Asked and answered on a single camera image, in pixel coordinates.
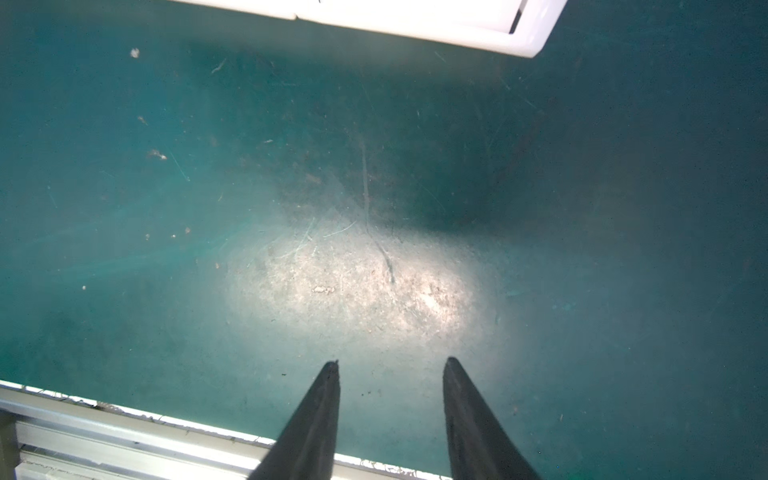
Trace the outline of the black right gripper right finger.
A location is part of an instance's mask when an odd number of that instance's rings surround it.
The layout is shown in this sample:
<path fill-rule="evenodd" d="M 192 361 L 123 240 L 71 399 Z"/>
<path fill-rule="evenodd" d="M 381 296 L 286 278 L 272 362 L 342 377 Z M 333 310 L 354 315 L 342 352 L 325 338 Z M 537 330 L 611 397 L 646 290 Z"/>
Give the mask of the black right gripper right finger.
<path fill-rule="evenodd" d="M 454 479 L 528 479 L 540 475 L 516 448 L 455 357 L 442 377 L 445 425 Z"/>

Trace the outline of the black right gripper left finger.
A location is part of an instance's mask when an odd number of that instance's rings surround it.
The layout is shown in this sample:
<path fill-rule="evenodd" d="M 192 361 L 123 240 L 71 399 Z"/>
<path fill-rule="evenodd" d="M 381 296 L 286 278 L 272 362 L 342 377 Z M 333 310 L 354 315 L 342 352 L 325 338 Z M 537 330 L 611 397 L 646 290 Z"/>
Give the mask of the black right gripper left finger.
<path fill-rule="evenodd" d="M 328 361 L 248 479 L 331 479 L 339 408 L 339 365 Z"/>

